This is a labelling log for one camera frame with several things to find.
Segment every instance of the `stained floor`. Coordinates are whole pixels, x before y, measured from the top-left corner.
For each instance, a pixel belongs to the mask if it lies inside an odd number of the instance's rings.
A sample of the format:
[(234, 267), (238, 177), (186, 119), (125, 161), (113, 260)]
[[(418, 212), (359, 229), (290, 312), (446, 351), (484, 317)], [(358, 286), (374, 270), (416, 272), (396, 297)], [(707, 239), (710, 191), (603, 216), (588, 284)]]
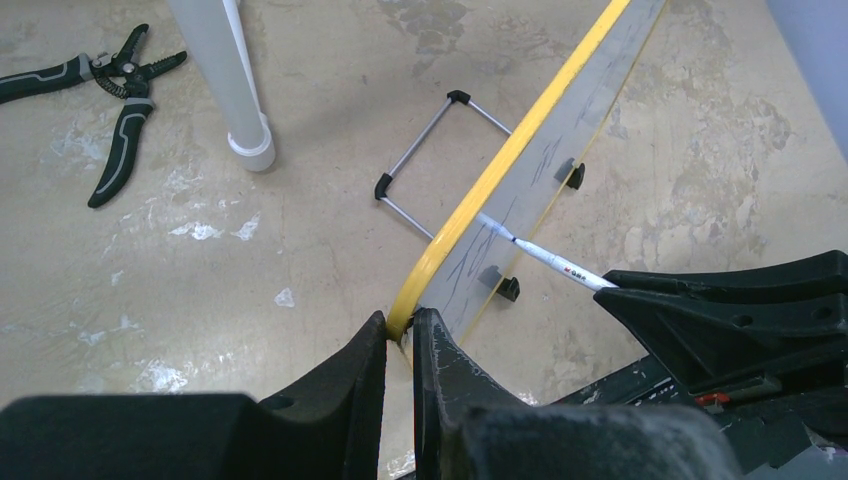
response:
[[(153, 83), (125, 191), (85, 202), (121, 102), (93, 83), (0, 106), (0, 404), (47, 392), (262, 398), (387, 311), (426, 246), (371, 197), (454, 88), (505, 124), (605, 1), (244, 0), (278, 160), (241, 169), (189, 62)], [(119, 48), (183, 48), (164, 1), (0, 6), (0, 75)], [(393, 185), (444, 221), (503, 138), (455, 110)], [(848, 167), (763, 2), (670, 0), (538, 243), (585, 266), (724, 271), (848, 249)], [(588, 293), (529, 259), (464, 348), (528, 402), (643, 354)], [(390, 349), (381, 474), (411, 468), (411, 373)]]

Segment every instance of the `white paint stain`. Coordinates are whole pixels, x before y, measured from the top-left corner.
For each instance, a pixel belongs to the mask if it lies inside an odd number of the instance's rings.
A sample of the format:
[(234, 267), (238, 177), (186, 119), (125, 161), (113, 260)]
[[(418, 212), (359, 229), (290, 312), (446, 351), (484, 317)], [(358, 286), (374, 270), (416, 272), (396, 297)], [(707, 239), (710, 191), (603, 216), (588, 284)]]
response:
[(534, 397), (533, 394), (530, 393), (530, 392), (519, 393), (518, 398), (520, 398), (521, 401), (526, 403), (527, 405), (538, 405), (539, 404), (539, 401), (536, 400), (536, 397)]
[(77, 127), (78, 120), (74, 119), (70, 130), (65, 134), (65, 138), (50, 142), (50, 149), (60, 157), (71, 154), (74, 161), (82, 158), (106, 160), (106, 153), (103, 150), (105, 145), (101, 142), (102, 135), (81, 133), (80, 130), (82, 129)]
[(177, 393), (188, 385), (190, 374), (190, 371), (177, 370), (157, 358), (144, 367), (130, 389), (135, 392)]
[(406, 455), (396, 458), (386, 464), (386, 470), (392, 478), (406, 475), (415, 468), (415, 450), (410, 449)]
[(132, 323), (130, 321), (130, 317), (125, 313), (121, 315), (121, 326), (117, 328), (113, 328), (110, 332), (117, 332), (120, 330), (138, 330), (139, 325), (137, 323)]
[(253, 238), (253, 232), (255, 232), (259, 227), (259, 213), (260, 212), (256, 212), (256, 215), (250, 217), (250, 220), (244, 222), (244, 225), (241, 226), (238, 232), (230, 232), (230, 235), (240, 238), (243, 242)]
[(719, 431), (719, 432), (723, 432), (723, 431), (727, 430), (728, 428), (732, 427), (732, 426), (733, 426), (734, 424), (736, 424), (736, 423), (737, 423), (737, 422), (730, 422), (730, 423), (728, 423), (727, 425), (725, 425), (725, 426), (723, 426), (723, 427), (719, 428), (719, 429), (718, 429), (718, 431)]
[(171, 235), (185, 235), (190, 233), (195, 240), (206, 240), (207, 238), (221, 238), (224, 233), (211, 225), (206, 225), (200, 222), (188, 222), (181, 227), (177, 227), (170, 232)]
[(182, 192), (188, 190), (195, 183), (203, 180), (203, 175), (197, 174), (191, 177), (188, 168), (178, 168), (168, 175), (165, 180), (164, 187), (174, 192)]
[(147, 228), (153, 230), (153, 207), (155, 205), (150, 205), (150, 210), (147, 211)]
[(833, 455), (836, 454), (836, 448), (824, 447), (822, 450), (824, 451), (824, 454), (827, 455), (827, 458), (825, 458), (825, 460), (827, 460), (827, 463), (833, 463)]
[(597, 400), (598, 398), (600, 398), (600, 396), (601, 396), (601, 391), (600, 391), (600, 390), (595, 390), (594, 392), (592, 392), (592, 396), (591, 396), (591, 397), (587, 398), (586, 400), (583, 400), (583, 405), (588, 405), (588, 404), (590, 404), (590, 403), (595, 403), (595, 400)]
[(274, 303), (277, 304), (278, 307), (288, 307), (294, 308), (294, 296), (292, 296), (292, 291), (290, 288), (284, 288), (280, 293), (274, 297)]
[(112, 247), (113, 247), (113, 246), (115, 246), (115, 239), (116, 239), (116, 238), (118, 238), (118, 234), (117, 234), (117, 233), (112, 235), (112, 241), (110, 241), (110, 242), (109, 242), (109, 245), (106, 247), (106, 249), (105, 249), (105, 250), (103, 250), (103, 255), (100, 255), (100, 259), (101, 259), (101, 260), (103, 260), (104, 258), (106, 258), (106, 255), (107, 255), (109, 252), (111, 252), (111, 251), (112, 251)]
[(106, 338), (106, 332), (88, 333), (82, 331), (77, 335), (77, 340), (87, 343), (89, 347), (93, 347)]
[(183, 364), (183, 371), (191, 377), (197, 376), (197, 368), (191, 362)]
[(100, 375), (87, 372), (77, 383), (77, 392), (79, 393), (103, 393), (105, 382)]

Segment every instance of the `pliers handle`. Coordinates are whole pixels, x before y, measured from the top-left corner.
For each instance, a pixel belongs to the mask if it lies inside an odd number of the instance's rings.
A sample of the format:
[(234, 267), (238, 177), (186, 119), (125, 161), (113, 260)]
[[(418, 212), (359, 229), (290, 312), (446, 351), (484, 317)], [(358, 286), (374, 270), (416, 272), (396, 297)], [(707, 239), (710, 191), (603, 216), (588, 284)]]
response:
[(0, 78), (0, 104), (19, 98), (50, 93), (79, 85), (94, 75), (89, 67), (88, 55), (78, 57), (55, 67), (19, 73)]

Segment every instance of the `black plastic bracket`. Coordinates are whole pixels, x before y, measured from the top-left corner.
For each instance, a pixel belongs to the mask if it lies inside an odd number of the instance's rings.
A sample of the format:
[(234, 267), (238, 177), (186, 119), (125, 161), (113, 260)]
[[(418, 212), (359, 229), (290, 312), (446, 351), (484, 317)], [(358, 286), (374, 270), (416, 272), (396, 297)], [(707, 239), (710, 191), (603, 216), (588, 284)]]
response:
[(377, 180), (377, 184), (374, 185), (375, 200), (381, 200), (383, 198), (386, 198), (386, 190), (389, 188), (389, 185), (392, 183), (392, 180), (394, 180), (394, 178), (392, 178), (392, 176), (388, 173), (384, 173), (382, 176), (380, 176), (380, 179)]
[(463, 105), (468, 105), (468, 102), (471, 101), (471, 95), (463, 92), (462, 90), (453, 90), (448, 92), (447, 97), (451, 99), (451, 103), (459, 102)]
[(497, 288), (496, 293), (510, 302), (518, 300), (518, 295), (521, 293), (518, 279), (504, 277), (495, 265), (484, 268), (477, 280), (488, 288)]
[(586, 174), (586, 164), (581, 163), (574, 173), (571, 174), (571, 177), (568, 179), (565, 184), (574, 190), (580, 190), (580, 186), (583, 185), (583, 176)]
[(504, 278), (501, 284), (498, 285), (498, 295), (504, 297), (510, 302), (518, 300), (518, 295), (521, 294), (521, 286), (518, 284), (518, 279), (515, 277)]
[(554, 180), (559, 183), (565, 181), (568, 178), (568, 174), (574, 170), (574, 157), (569, 158), (568, 160), (562, 162), (562, 165), (557, 169), (556, 173), (554, 173)]

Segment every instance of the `pvc pipe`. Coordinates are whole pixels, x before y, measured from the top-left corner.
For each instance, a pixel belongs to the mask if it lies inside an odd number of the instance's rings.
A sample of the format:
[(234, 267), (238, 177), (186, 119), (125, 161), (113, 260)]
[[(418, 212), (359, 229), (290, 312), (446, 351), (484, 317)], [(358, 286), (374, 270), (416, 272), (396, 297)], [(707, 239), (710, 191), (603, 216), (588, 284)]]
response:
[(230, 148), (247, 170), (267, 169), (276, 149), (256, 96), (236, 1), (168, 0), (168, 5), (230, 130)]

